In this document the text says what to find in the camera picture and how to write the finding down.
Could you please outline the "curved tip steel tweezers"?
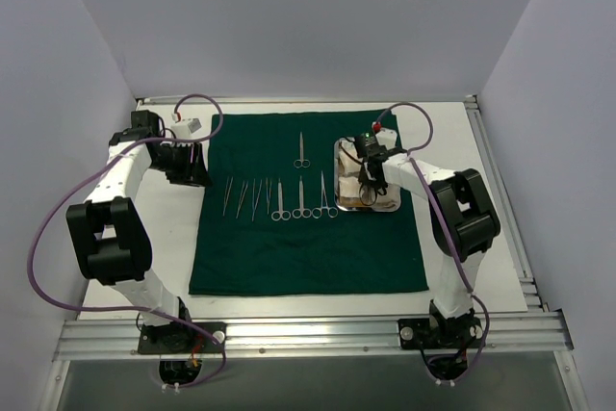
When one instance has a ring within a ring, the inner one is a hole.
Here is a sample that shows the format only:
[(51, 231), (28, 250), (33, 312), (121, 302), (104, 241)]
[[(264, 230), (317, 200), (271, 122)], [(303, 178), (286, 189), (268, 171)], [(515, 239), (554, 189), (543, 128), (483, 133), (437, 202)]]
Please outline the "curved tip steel tweezers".
[(241, 188), (240, 188), (239, 197), (238, 197), (235, 219), (238, 219), (240, 217), (242, 208), (244, 206), (244, 200), (245, 200), (245, 196), (248, 190), (248, 186), (249, 186), (249, 182), (247, 180), (243, 180), (241, 184)]

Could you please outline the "steel forceps clamp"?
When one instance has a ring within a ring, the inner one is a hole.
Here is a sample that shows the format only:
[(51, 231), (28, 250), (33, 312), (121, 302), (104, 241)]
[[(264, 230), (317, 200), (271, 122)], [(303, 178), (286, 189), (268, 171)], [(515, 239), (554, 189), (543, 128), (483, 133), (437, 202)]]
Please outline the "steel forceps clamp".
[(339, 210), (335, 206), (330, 206), (328, 203), (324, 173), (321, 172), (320, 205), (312, 210), (312, 217), (315, 219), (322, 217), (335, 218), (338, 216), (338, 213)]

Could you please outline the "small steel scissors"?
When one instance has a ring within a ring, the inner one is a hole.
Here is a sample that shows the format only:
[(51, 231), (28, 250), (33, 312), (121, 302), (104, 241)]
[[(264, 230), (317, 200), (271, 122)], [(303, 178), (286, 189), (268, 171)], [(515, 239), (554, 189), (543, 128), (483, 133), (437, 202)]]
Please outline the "small steel scissors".
[(305, 157), (303, 133), (300, 132), (298, 136), (298, 156), (294, 160), (294, 168), (308, 168), (310, 165), (311, 162)]

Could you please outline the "short steel tweezers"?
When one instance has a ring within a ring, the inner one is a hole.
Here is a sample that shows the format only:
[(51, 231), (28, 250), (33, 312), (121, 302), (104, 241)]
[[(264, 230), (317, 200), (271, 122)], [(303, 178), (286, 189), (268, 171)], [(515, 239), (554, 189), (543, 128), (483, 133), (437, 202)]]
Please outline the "short steel tweezers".
[(270, 214), (270, 204), (271, 204), (271, 192), (272, 192), (272, 181), (270, 178), (266, 178), (266, 214)]

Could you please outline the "dark green surgical cloth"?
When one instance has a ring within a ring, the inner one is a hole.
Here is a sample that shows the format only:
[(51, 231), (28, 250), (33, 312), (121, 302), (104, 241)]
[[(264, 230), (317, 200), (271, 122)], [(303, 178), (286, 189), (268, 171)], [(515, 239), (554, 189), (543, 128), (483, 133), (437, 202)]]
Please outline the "dark green surgical cloth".
[(336, 212), (334, 145), (378, 111), (209, 116), (191, 295), (404, 294), (427, 288), (413, 202)]

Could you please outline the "steel surgical scissors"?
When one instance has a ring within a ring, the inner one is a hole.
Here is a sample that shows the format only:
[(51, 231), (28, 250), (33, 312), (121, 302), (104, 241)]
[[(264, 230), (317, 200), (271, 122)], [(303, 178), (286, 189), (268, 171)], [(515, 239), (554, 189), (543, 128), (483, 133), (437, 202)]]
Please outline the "steel surgical scissors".
[(287, 221), (291, 219), (291, 212), (285, 208), (284, 205), (284, 190), (281, 179), (277, 181), (277, 206), (270, 214), (270, 218), (273, 221)]

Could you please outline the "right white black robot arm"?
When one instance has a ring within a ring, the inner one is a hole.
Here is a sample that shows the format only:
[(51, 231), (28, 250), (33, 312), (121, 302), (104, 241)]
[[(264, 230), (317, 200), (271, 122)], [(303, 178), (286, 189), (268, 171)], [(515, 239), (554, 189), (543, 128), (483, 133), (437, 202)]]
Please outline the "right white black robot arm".
[(424, 195), (432, 235), (444, 260), (432, 292), (427, 334), (438, 346), (451, 345), (462, 334), (462, 323), (478, 329), (473, 296), (480, 264), (501, 223), (481, 174), (452, 170), (411, 158), (395, 146), (397, 133), (365, 132), (353, 144), (361, 162), (361, 186), (385, 193), (398, 187)]

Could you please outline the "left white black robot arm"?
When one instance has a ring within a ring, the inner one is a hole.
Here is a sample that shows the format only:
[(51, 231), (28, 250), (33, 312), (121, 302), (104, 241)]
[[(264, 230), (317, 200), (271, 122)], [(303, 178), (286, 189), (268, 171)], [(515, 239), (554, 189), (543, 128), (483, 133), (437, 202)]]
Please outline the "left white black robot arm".
[(163, 121), (148, 110), (131, 113), (129, 128), (112, 135), (106, 171), (81, 204), (66, 210), (78, 266), (141, 308), (147, 335), (159, 336), (172, 352), (187, 350), (194, 339), (182, 299), (170, 292), (152, 269), (153, 248), (135, 200), (145, 173), (158, 170), (171, 185), (207, 188), (212, 180), (203, 148), (191, 136), (199, 121), (179, 123), (162, 141)]

